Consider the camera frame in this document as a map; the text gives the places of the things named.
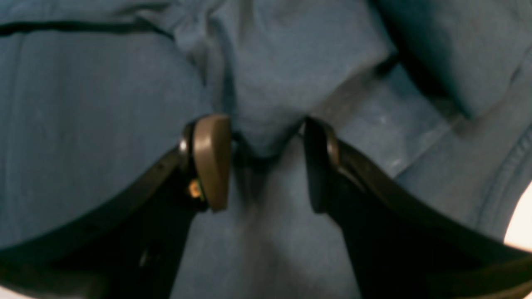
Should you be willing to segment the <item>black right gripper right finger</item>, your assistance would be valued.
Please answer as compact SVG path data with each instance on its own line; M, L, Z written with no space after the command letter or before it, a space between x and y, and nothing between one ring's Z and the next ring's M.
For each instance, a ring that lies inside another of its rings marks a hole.
M531 253L443 216L323 120L303 133L312 209L340 227L364 299L524 299Z

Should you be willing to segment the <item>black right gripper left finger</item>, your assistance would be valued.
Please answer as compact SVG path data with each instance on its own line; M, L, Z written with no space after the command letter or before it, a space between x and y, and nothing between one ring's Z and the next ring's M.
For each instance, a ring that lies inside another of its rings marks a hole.
M186 125L176 147L92 212L1 250L1 297L167 299L196 214L227 208L231 120Z

